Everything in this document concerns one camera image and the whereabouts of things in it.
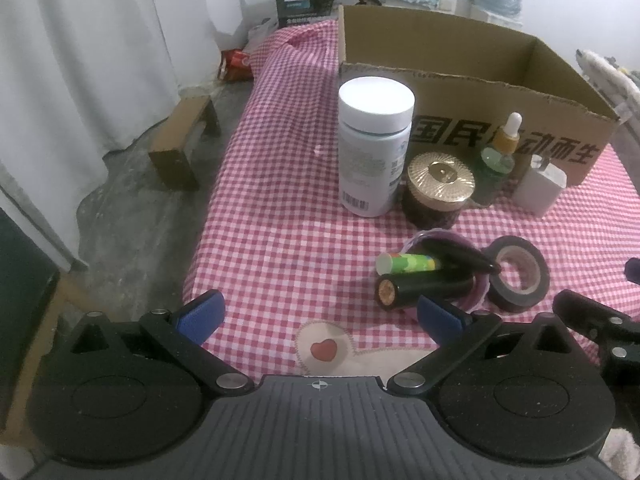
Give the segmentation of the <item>gold lid dark jar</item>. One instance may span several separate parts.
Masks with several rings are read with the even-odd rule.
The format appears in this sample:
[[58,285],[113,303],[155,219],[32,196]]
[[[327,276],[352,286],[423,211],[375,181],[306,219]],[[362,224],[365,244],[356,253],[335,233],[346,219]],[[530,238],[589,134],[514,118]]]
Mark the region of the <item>gold lid dark jar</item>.
[[450,229],[475,191],[475,179],[460,159],[428,152],[410,160],[402,211],[420,230]]

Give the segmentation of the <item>green dropper bottle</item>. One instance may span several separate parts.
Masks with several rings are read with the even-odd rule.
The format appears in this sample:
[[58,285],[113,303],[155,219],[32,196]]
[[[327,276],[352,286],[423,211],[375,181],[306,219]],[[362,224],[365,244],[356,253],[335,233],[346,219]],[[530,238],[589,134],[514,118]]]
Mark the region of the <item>green dropper bottle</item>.
[[511,113],[480,151],[473,169],[475,190],[472,195],[472,201],[478,206],[488,207],[510,177],[515,167],[514,154],[520,142],[522,121],[520,113]]

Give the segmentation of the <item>white USB charger plug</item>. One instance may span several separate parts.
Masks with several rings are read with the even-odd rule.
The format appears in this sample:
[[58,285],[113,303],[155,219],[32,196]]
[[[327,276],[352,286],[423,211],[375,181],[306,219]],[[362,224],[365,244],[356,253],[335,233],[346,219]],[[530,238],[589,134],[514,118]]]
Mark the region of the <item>white USB charger plug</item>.
[[567,175],[548,157],[533,155],[512,194],[512,202],[537,218],[542,218],[566,189]]

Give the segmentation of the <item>white curtain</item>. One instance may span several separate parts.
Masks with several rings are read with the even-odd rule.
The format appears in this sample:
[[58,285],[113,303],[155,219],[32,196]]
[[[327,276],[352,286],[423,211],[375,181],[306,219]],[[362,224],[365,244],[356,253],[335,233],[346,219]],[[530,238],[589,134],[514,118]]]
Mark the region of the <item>white curtain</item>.
[[1,0],[1,207],[54,263],[123,150],[184,96],[213,91],[206,0]]

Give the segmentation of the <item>brown cardboard box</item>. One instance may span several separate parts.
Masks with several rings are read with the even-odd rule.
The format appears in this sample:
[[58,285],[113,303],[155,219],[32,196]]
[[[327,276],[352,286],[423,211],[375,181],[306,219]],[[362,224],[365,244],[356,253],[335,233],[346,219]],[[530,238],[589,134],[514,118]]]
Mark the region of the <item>brown cardboard box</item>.
[[461,16],[391,6],[338,11],[341,80],[382,76],[416,96],[410,152],[472,162],[509,115],[522,123],[516,174],[547,155],[581,184],[620,118],[592,85],[535,36]]

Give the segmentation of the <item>white pill bottle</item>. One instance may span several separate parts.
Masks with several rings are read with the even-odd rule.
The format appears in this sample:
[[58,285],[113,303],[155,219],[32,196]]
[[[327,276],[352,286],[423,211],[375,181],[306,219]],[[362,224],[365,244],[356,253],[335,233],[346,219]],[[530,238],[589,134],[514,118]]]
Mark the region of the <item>white pill bottle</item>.
[[416,97],[402,82],[361,76],[338,89],[338,188],[363,218],[393,207],[408,151]]

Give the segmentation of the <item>black cylindrical tube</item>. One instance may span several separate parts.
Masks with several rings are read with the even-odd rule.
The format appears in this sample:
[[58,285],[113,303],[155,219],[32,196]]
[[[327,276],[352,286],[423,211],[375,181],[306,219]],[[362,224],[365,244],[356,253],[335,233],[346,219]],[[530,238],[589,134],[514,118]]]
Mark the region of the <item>black cylindrical tube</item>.
[[459,299],[473,287],[473,274],[461,269],[384,274],[376,281],[374,299],[383,310],[393,311],[415,306],[420,297]]

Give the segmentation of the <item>red white checkered tablecloth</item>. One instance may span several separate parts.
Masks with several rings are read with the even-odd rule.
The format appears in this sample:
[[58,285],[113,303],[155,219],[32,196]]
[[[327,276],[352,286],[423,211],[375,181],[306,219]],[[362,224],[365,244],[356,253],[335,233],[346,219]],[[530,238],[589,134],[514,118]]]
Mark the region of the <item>red white checkered tablecloth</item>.
[[[326,374],[341,353],[359,363],[420,356],[434,342],[410,316],[374,299],[374,262],[414,229],[400,208],[365,219],[337,184],[338,27],[280,30],[253,56],[254,90],[229,141],[183,297],[226,300],[206,349],[253,378]],[[532,242],[550,289],[571,289],[630,316],[639,289],[625,278],[639,252],[639,196],[607,148],[581,185],[536,218],[501,196],[462,212],[454,230],[478,247],[503,235]]]

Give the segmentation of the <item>purple plastic lid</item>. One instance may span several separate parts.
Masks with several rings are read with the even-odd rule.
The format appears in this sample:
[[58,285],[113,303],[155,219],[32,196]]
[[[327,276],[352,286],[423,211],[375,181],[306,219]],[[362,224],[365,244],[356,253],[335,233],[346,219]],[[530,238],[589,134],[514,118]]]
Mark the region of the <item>purple plastic lid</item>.
[[[464,247],[468,252],[474,252],[474,254],[484,257],[484,254],[480,252],[480,248],[466,237],[454,231],[444,229],[431,229],[417,232],[408,242],[405,242],[400,252],[402,254],[429,254],[430,252],[424,245],[431,240],[438,240],[439,242],[446,240],[450,244]],[[480,306],[484,302],[489,290],[488,273],[473,269],[472,275],[473,287],[471,290],[461,298],[454,300],[454,304],[465,311],[471,311]]]

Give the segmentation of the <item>red snack package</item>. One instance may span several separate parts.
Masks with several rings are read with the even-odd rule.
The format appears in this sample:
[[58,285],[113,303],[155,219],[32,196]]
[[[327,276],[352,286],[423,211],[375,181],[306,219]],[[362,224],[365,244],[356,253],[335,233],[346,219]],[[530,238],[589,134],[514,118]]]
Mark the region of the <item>red snack package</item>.
[[223,82],[249,81],[254,78],[250,56],[241,49],[223,50],[217,78]]

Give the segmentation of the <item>green patterned lip balm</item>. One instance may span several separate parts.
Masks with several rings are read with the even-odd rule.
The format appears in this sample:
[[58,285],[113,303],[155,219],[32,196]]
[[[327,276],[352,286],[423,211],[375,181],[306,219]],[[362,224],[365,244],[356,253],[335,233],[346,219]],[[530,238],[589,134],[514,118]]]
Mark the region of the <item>green patterned lip balm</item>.
[[406,274],[432,272],[439,270],[442,264],[436,258],[421,254],[391,254],[384,252],[375,259],[375,271],[384,274]]

